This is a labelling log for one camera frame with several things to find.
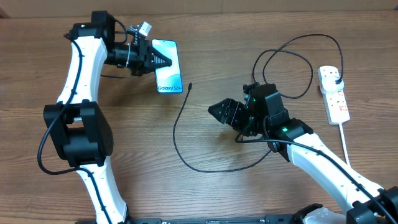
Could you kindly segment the Galaxy smartphone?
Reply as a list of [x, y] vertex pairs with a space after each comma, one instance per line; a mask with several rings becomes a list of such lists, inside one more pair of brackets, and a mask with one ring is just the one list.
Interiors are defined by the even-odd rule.
[[158, 93], [182, 93], [182, 74], [179, 64], [177, 43], [174, 40], [152, 39], [152, 46], [172, 61], [171, 66], [157, 68], [155, 70], [155, 80]]

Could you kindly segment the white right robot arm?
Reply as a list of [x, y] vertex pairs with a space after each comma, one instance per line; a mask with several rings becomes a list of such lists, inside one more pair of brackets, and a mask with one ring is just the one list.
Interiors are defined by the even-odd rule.
[[342, 161], [303, 121], [290, 118], [274, 84], [243, 86], [244, 103], [227, 98], [208, 108], [220, 123], [256, 141], [304, 170], [339, 205], [347, 223], [397, 223], [397, 187], [388, 190]]

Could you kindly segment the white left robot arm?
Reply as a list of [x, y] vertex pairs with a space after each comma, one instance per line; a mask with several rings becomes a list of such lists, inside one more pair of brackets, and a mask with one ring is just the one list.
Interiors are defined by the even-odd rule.
[[47, 130], [37, 153], [45, 173], [80, 176], [95, 208], [94, 223], [133, 222], [111, 167], [113, 132], [98, 105], [103, 67], [128, 68], [141, 76], [172, 64], [147, 40], [149, 23], [123, 27], [121, 33], [133, 40], [122, 42], [115, 39], [116, 24], [107, 11], [94, 11], [90, 22], [76, 23], [64, 35], [72, 47], [70, 67], [57, 102], [44, 107]]

